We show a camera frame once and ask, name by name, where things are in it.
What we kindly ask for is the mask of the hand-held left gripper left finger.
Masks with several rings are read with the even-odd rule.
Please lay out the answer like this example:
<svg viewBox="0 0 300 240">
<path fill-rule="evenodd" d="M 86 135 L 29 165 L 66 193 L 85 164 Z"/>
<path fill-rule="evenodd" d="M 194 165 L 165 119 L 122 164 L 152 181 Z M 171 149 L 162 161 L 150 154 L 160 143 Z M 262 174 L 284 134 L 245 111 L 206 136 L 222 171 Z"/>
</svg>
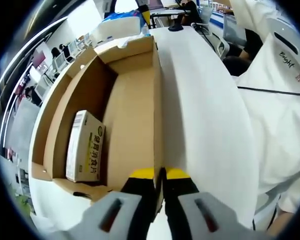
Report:
<svg viewBox="0 0 300 240">
<path fill-rule="evenodd" d="M 111 191 L 88 208 L 68 230 L 69 240 L 145 240 L 157 208 L 151 168 L 131 174 L 120 191 Z"/>
</svg>

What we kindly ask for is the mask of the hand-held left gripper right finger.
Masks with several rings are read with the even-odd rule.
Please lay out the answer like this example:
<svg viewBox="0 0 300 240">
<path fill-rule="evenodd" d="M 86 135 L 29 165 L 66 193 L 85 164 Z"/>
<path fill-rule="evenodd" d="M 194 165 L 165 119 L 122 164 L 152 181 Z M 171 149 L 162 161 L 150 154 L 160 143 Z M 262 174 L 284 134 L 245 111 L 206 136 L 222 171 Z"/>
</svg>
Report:
<svg viewBox="0 0 300 240">
<path fill-rule="evenodd" d="M 200 192 L 181 169 L 162 170 L 165 213 L 174 240 L 258 240 L 260 234 L 239 223 L 234 210 Z"/>
</svg>

